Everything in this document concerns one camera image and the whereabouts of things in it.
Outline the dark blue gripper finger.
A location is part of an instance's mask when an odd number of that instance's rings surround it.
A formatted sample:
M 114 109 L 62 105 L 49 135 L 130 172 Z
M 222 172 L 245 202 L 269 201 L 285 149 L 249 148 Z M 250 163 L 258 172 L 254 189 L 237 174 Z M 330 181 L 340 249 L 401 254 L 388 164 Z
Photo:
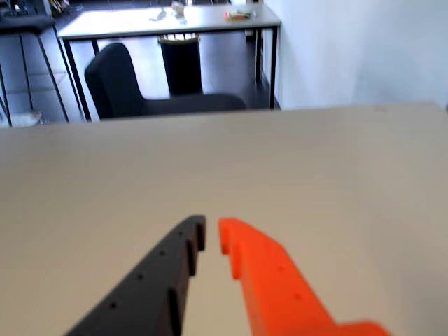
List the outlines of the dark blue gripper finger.
M 203 215 L 182 220 L 68 334 L 180 335 L 206 227 Z

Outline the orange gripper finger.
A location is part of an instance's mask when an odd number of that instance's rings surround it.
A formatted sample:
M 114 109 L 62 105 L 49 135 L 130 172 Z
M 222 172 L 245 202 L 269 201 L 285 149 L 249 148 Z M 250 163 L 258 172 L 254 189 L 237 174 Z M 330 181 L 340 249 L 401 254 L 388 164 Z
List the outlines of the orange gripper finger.
M 285 248 L 267 234 L 237 218 L 221 218 L 218 226 L 252 335 L 388 334 L 372 321 L 336 322 Z

